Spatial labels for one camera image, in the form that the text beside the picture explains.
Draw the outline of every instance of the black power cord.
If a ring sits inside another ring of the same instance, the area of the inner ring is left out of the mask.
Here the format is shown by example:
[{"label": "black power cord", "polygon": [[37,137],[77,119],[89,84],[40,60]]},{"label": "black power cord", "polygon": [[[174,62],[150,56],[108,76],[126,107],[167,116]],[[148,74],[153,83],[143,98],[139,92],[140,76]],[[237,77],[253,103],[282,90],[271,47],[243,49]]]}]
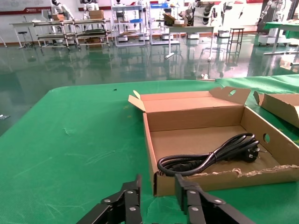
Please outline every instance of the black power cord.
[{"label": "black power cord", "polygon": [[255,139],[254,134],[243,133],[227,140],[211,153],[166,156],[157,162],[159,174],[166,176],[174,176],[175,174],[191,176],[201,173],[209,166],[222,160],[239,159],[253,162],[258,156],[258,143],[259,141]]}]

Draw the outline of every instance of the green floor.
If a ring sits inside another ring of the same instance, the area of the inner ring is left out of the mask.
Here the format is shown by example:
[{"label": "green floor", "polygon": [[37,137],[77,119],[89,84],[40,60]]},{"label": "green floor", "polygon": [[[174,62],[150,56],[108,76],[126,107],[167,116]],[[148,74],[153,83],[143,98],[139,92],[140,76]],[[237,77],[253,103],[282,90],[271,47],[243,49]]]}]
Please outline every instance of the green floor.
[{"label": "green floor", "polygon": [[292,56],[264,56],[271,47],[257,44],[257,36],[245,35],[239,55],[227,54],[227,45],[207,62],[210,39],[181,40],[172,47],[175,55],[164,60],[167,45],[103,49],[21,49],[0,48],[0,135],[19,120],[48,91],[71,85],[107,84],[153,80],[273,76],[297,74],[289,63]]}]

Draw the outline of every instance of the cardboard box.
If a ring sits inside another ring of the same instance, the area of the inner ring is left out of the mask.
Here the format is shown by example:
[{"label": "cardboard box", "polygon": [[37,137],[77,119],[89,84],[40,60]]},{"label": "cardboard box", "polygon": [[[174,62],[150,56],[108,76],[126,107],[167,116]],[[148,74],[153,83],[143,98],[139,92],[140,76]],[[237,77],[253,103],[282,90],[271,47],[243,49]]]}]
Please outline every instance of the cardboard box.
[{"label": "cardboard box", "polygon": [[101,48],[102,45],[100,44],[101,41],[99,38],[88,38],[87,43],[91,43],[91,45],[88,45],[89,48]]},{"label": "cardboard box", "polygon": [[95,10],[89,12],[90,19],[104,19],[104,11],[103,10]]},{"label": "cardboard box", "polygon": [[256,102],[267,111],[299,128],[299,94],[258,94]]},{"label": "cardboard box", "polygon": [[62,15],[62,14],[58,14],[58,15],[52,15],[52,19],[54,20],[54,21],[64,21],[64,15]]},{"label": "cardboard box", "polygon": [[204,190],[299,180],[299,147],[244,103],[248,89],[129,96],[143,113],[149,170],[154,195],[174,194],[174,178],[158,173],[157,161],[168,155],[214,151],[240,133],[254,133],[260,141],[253,163],[221,161],[203,173],[186,177]]},{"label": "cardboard box", "polygon": [[173,24],[173,27],[186,27],[187,24]]}]

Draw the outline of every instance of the stool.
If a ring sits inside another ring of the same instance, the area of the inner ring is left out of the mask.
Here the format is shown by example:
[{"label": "stool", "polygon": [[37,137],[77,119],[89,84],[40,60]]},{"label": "stool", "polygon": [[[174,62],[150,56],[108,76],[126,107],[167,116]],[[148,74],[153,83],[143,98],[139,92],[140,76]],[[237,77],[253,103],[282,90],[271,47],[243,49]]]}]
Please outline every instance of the stool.
[{"label": "stool", "polygon": [[[236,47],[237,49],[238,49],[238,46],[240,46],[239,50],[241,50],[242,39],[243,39],[243,31],[244,31],[244,28],[231,28],[230,29],[229,39],[228,39],[228,47],[230,45],[229,51],[231,50],[233,43],[237,44],[237,47]],[[238,39],[237,40],[234,40],[234,34],[235,33],[238,34]]]},{"label": "stool", "polygon": [[21,49],[21,48],[28,48],[28,47],[31,46],[31,44],[28,43],[28,42],[26,41],[26,37],[25,37],[25,34],[26,34],[26,33],[27,33],[27,31],[21,31],[21,32],[18,32],[18,34],[22,34],[22,35],[23,35],[23,38],[24,38],[24,43],[22,44],[21,47],[19,47],[19,49]]}]

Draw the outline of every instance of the green tablecloth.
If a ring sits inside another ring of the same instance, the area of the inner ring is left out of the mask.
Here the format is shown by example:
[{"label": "green tablecloth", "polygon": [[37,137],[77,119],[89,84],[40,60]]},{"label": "green tablecloth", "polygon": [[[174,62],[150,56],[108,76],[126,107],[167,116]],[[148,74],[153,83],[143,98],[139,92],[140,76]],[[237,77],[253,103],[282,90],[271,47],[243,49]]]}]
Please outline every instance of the green tablecloth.
[{"label": "green tablecloth", "polygon": [[[50,91],[0,138],[0,224],[74,224],[96,203],[143,175],[144,223],[185,223],[175,197],[152,196],[140,93],[249,87],[298,91],[299,75],[204,81],[156,81],[63,87]],[[296,128],[247,104],[298,143]],[[298,223],[298,183],[213,191],[253,221]]]},{"label": "green tablecloth", "polygon": [[[299,24],[290,24],[288,22],[268,22],[268,23],[266,23],[264,29],[279,28],[281,25],[286,25],[288,27],[297,27],[299,30]],[[289,39],[289,38],[299,39],[299,32],[285,30],[285,37],[287,39]]]}]

